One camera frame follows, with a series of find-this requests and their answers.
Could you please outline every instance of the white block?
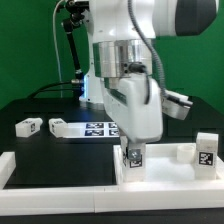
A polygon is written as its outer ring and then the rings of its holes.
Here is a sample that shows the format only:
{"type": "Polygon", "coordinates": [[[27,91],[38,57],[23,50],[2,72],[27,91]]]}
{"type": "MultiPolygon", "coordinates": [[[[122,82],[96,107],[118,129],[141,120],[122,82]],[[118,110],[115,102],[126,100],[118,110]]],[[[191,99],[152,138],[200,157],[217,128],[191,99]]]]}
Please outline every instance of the white block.
{"type": "MultiPolygon", "coordinates": [[[[187,101],[188,97],[172,92],[172,91],[167,91],[166,93],[169,95],[172,95],[174,97],[177,97],[183,101],[187,101]]],[[[186,118],[186,116],[188,115],[188,112],[190,110],[190,107],[187,106],[180,106],[174,102],[171,102],[169,100],[167,100],[165,97],[162,98],[162,110],[163,113],[167,114],[170,117],[176,118],[176,119],[180,119],[180,120],[184,120],[186,118]]]]}
{"type": "Polygon", "coordinates": [[[198,133],[196,149],[195,178],[216,179],[218,135],[198,133]]]}
{"type": "Polygon", "coordinates": [[[42,123],[41,118],[28,118],[16,124],[16,137],[28,138],[40,130],[42,123]]]}
{"type": "Polygon", "coordinates": [[[15,167],[15,153],[4,152],[0,156],[0,190],[4,188],[15,167]]]}
{"type": "Polygon", "coordinates": [[[94,188],[0,191],[0,216],[94,212],[94,188]]]}
{"type": "MultiPolygon", "coordinates": [[[[126,149],[127,139],[126,137],[121,137],[122,149],[126,149]]],[[[126,152],[122,150],[122,173],[124,182],[138,182],[145,180],[145,145],[139,144],[139,149],[141,151],[140,161],[130,161],[127,158],[126,152]]]]}
{"type": "Polygon", "coordinates": [[[49,120],[50,132],[56,138],[64,137],[67,128],[68,128],[68,124],[64,122],[61,118],[49,120]]]}

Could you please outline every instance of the black cable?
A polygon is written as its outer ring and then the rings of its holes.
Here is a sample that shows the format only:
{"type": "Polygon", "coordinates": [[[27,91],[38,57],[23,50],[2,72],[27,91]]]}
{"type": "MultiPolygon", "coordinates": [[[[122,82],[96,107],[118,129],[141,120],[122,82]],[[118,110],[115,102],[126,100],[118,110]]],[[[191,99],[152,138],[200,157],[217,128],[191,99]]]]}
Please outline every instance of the black cable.
{"type": "Polygon", "coordinates": [[[150,100],[150,81],[149,81],[149,72],[146,68],[145,65],[143,65],[141,62],[134,62],[131,63],[128,67],[129,72],[133,72],[133,73],[145,73],[145,80],[146,80],[146,90],[147,90],[147,94],[146,94],[146,98],[145,98],[145,102],[144,104],[148,104],[149,100],[150,100]]]}
{"type": "Polygon", "coordinates": [[[70,50],[71,50],[75,70],[78,71],[78,70],[81,69],[81,66],[80,66],[79,57],[78,57],[77,49],[76,49],[76,46],[75,46],[75,41],[74,41],[74,38],[73,38],[73,34],[72,33],[67,33],[67,39],[68,39],[68,42],[69,42],[69,45],[70,45],[70,50]]]}
{"type": "Polygon", "coordinates": [[[46,90],[40,90],[39,92],[37,92],[33,97],[29,97],[29,98],[34,98],[37,94],[39,93],[43,93],[43,92],[59,92],[59,91],[74,91],[73,89],[46,89],[46,90]]]}
{"type": "Polygon", "coordinates": [[[191,107],[193,105],[193,103],[191,101],[188,101],[188,100],[182,100],[176,96],[172,96],[172,95],[169,95],[167,96],[167,99],[180,105],[180,106],[184,106],[184,107],[191,107]]]}
{"type": "Polygon", "coordinates": [[[55,86],[62,86],[62,85],[68,85],[68,84],[72,84],[71,81],[67,81],[67,82],[56,82],[56,83],[52,83],[52,84],[45,85],[45,86],[39,88],[38,90],[36,90],[35,92],[31,93],[27,98],[34,98],[42,90],[45,90],[45,89],[48,89],[48,88],[51,88],[51,87],[55,87],[55,86]]]}

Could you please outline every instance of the white object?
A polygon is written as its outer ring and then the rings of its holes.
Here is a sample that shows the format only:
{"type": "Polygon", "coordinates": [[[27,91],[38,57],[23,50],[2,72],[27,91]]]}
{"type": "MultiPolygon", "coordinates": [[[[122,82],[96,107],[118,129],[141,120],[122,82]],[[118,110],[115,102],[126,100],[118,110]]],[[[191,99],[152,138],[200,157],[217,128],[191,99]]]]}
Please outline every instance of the white object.
{"type": "Polygon", "coordinates": [[[93,19],[91,14],[88,11],[85,11],[85,26],[88,35],[89,41],[89,71],[85,75],[84,79],[84,89],[85,93],[82,95],[79,100],[82,106],[89,107],[93,109],[101,109],[103,107],[103,96],[101,92],[101,79],[95,76],[95,67],[94,67],[94,57],[93,57],[93,19]]]}
{"type": "Polygon", "coordinates": [[[215,0],[216,1],[216,9],[217,9],[217,12],[219,10],[219,0],[215,0]]]}
{"type": "Polygon", "coordinates": [[[15,125],[16,137],[28,138],[40,131],[43,120],[41,118],[28,118],[15,125]]]}
{"type": "Polygon", "coordinates": [[[6,185],[15,167],[16,167],[15,153],[4,152],[0,156],[0,192],[6,185]]]}
{"type": "Polygon", "coordinates": [[[217,159],[217,179],[195,180],[194,167],[176,161],[178,145],[147,145],[145,182],[122,182],[115,146],[117,186],[0,190],[0,215],[224,207],[224,163],[217,159]]]}
{"type": "Polygon", "coordinates": [[[61,3],[63,3],[64,0],[60,0],[54,9],[53,12],[53,36],[54,36],[54,47],[55,47],[55,53],[56,53],[56,59],[57,59],[57,66],[58,66],[58,75],[59,75],[59,81],[62,82],[62,72],[61,72],[61,62],[60,62],[60,57],[59,57],[59,51],[58,51],[58,43],[57,43],[57,32],[56,32],[56,14],[58,7],[60,6],[61,3]]]}
{"type": "Polygon", "coordinates": [[[133,143],[155,142],[162,135],[160,89],[155,80],[150,79],[150,82],[151,96],[148,104],[144,104],[147,95],[145,77],[136,74],[121,79],[118,85],[118,91],[127,104],[121,103],[107,89],[103,93],[107,114],[133,143]]]}
{"type": "Polygon", "coordinates": [[[176,36],[175,17],[178,0],[155,0],[153,27],[156,36],[176,36]]]}
{"type": "MultiPolygon", "coordinates": [[[[139,26],[147,38],[155,38],[152,25],[154,2],[138,0],[133,4],[139,26]]],[[[89,4],[94,22],[93,43],[140,39],[130,20],[126,0],[91,0],[89,4]]]]}
{"type": "Polygon", "coordinates": [[[56,137],[61,138],[64,136],[66,129],[67,129],[67,123],[64,122],[61,118],[57,119],[50,119],[49,120],[49,129],[50,132],[56,137]]]}
{"type": "Polygon", "coordinates": [[[195,177],[214,180],[216,178],[218,135],[198,133],[196,144],[195,177]]]}
{"type": "Polygon", "coordinates": [[[63,138],[114,138],[119,137],[114,122],[68,123],[63,138]]]}
{"type": "MultiPolygon", "coordinates": [[[[175,93],[168,90],[166,90],[166,93],[174,97],[177,97],[183,101],[188,101],[188,96],[181,95],[179,93],[175,93]]],[[[162,110],[163,113],[167,114],[170,117],[184,120],[190,110],[190,107],[178,105],[162,97],[162,110]]]]}
{"type": "Polygon", "coordinates": [[[127,158],[127,138],[126,136],[121,136],[121,154],[122,157],[122,176],[124,182],[139,182],[145,180],[146,175],[146,161],[145,161],[145,144],[138,144],[137,148],[141,151],[141,160],[140,161],[130,161],[127,158]]]}
{"type": "Polygon", "coordinates": [[[193,145],[177,146],[177,161],[180,163],[192,163],[195,161],[196,148],[193,145]]]}

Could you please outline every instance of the white cap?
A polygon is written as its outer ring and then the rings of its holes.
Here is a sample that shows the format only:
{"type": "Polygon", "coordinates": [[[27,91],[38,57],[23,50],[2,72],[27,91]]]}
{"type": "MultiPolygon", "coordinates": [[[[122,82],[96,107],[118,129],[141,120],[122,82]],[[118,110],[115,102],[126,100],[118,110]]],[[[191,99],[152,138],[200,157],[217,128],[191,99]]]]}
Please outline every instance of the white cap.
{"type": "Polygon", "coordinates": [[[195,160],[196,148],[193,145],[177,146],[177,161],[180,163],[192,163],[195,160]]]}

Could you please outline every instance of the black table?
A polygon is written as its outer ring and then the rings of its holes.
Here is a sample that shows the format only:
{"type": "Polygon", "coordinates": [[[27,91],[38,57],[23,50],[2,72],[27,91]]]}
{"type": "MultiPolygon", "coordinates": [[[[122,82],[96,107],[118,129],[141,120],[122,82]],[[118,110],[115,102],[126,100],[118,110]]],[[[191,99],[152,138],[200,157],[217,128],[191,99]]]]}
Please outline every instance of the black table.
{"type": "MultiPolygon", "coordinates": [[[[195,142],[197,133],[218,133],[219,156],[224,158],[224,116],[198,98],[185,121],[164,115],[164,133],[158,143],[195,142]]],[[[118,138],[56,139],[48,120],[108,122],[103,111],[80,108],[72,99],[21,99],[0,110],[0,153],[15,151],[17,168],[5,189],[116,184],[113,145],[118,138]],[[15,124],[41,117],[41,131],[30,138],[16,138],[15,124]]],[[[192,209],[0,217],[0,223],[222,223],[224,209],[192,209]]]]}

